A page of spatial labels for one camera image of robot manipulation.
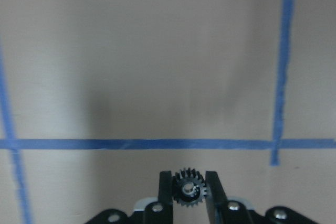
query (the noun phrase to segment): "blue tape line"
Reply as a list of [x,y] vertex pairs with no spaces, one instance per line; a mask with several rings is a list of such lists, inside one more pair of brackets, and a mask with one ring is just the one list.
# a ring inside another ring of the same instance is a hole
[[35,150],[152,150],[152,149],[225,149],[267,150],[271,141],[263,140],[219,140],[219,139],[22,139],[22,149]]
[[[211,149],[211,150],[271,150],[267,140],[229,139],[19,139],[23,150],[153,150],[153,149]],[[282,149],[336,148],[332,138],[283,139]],[[0,149],[7,148],[0,141]]]
[[12,161],[14,164],[14,176],[18,183],[18,196],[20,200],[21,210],[23,212],[23,219],[25,224],[32,224],[32,218],[30,214],[29,201],[27,197],[27,188],[25,184],[24,171],[22,166],[22,158],[18,145],[18,140],[14,131],[14,123],[10,112],[10,102],[7,95],[6,80],[3,67],[3,56],[0,48],[0,104],[3,117],[3,126],[5,132],[4,145],[10,149],[12,155]]
[[293,15],[294,0],[282,0],[281,32],[279,45],[279,60],[277,71],[276,100],[274,108],[274,122],[271,151],[271,165],[279,165],[279,148],[284,131],[283,107],[285,105],[286,74],[290,56],[290,24]]
[[0,140],[0,149],[8,149],[5,140]]

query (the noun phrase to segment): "gear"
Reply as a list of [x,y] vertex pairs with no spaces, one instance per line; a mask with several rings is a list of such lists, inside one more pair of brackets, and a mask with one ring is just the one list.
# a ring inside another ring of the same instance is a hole
[[182,206],[194,206],[206,196],[203,176],[195,169],[183,169],[173,177],[174,200]]

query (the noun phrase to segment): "black plastic part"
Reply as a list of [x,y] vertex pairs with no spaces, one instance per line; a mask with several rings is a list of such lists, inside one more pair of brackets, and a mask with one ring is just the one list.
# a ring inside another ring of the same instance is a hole
[[[205,177],[210,224],[317,224],[287,207],[273,207],[261,216],[254,210],[247,210],[241,202],[228,201],[216,172],[206,172]],[[86,224],[173,224],[172,195],[171,171],[160,172],[157,202],[148,204],[144,211],[135,211],[131,217],[123,211],[108,209]],[[277,218],[276,211],[282,212],[283,217]]]
[[228,204],[223,204],[221,208],[223,223],[225,224],[254,224],[249,211],[245,205],[238,201],[230,201],[239,204],[238,210],[230,210]]
[[206,209],[210,224],[222,224],[223,217],[220,212],[222,205],[227,203],[227,197],[216,172],[206,172],[207,185]]
[[113,224],[129,224],[127,215],[123,211],[117,209],[104,210],[89,220],[86,224],[111,224],[112,222],[109,221],[110,216],[119,216],[119,220],[114,221]]
[[[154,211],[153,207],[159,205],[160,211]],[[146,206],[143,213],[143,224],[173,224],[173,213],[171,206],[162,202],[153,202]]]
[[[286,214],[285,219],[277,219],[275,217],[276,210],[281,210]],[[273,207],[269,209],[266,214],[265,218],[269,219],[271,223],[276,224],[317,224],[315,221],[308,219],[307,217],[299,214],[298,212],[293,211],[288,207]]]
[[164,204],[172,206],[172,195],[172,172],[170,170],[160,172],[158,200]]

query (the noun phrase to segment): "vertical blue tape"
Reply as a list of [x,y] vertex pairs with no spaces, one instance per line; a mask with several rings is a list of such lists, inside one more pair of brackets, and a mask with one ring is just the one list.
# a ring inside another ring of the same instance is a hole
[[14,176],[18,183],[18,196],[21,206],[21,211],[23,215],[23,221],[25,224],[32,224],[32,217],[30,214],[29,201],[27,197],[27,189],[24,178],[24,171],[22,165],[22,158],[19,148],[19,142],[16,138],[14,123],[12,120],[11,112],[10,112],[10,102],[9,96],[7,93],[6,87],[6,78],[4,73],[4,64],[3,64],[3,56],[2,50],[0,47],[0,105],[2,109],[2,117],[4,124],[4,132],[5,132],[5,144],[6,147],[10,150],[12,155],[12,161],[14,165]]
[[279,60],[276,84],[276,100],[274,110],[274,122],[271,150],[271,165],[279,165],[279,148],[284,131],[283,107],[285,105],[285,87],[287,79],[287,68],[290,56],[290,27],[293,16],[294,0],[282,0],[281,32],[279,45]]

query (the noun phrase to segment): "screw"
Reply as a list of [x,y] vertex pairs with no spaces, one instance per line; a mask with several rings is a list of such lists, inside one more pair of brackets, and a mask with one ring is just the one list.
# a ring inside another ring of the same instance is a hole
[[230,201],[227,206],[232,211],[238,211],[240,209],[239,204],[237,202],[235,202],[235,201]]
[[153,212],[161,212],[163,210],[163,206],[161,203],[156,203],[152,206]]
[[183,194],[187,195],[191,195],[194,192],[194,183],[193,182],[187,182],[183,185],[182,187],[182,192]]
[[279,209],[277,209],[277,210],[274,211],[274,216],[275,216],[275,218],[277,218],[279,220],[285,220],[285,219],[287,219],[286,212],[283,211],[283,210],[279,210]]
[[107,219],[108,222],[116,222],[118,220],[120,220],[120,216],[118,214],[112,214],[109,216],[109,218]]

